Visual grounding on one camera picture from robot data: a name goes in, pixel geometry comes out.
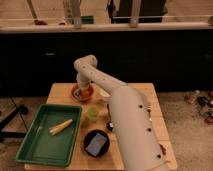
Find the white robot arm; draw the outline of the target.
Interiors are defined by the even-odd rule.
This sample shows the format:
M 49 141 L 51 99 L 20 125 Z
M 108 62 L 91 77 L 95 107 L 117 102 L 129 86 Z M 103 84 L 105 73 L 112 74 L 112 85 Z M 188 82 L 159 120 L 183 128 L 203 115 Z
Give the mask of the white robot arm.
M 125 171 L 169 171 L 147 109 L 147 97 L 97 69 L 88 55 L 74 61 L 81 90 L 93 81 L 111 95 L 109 111 Z

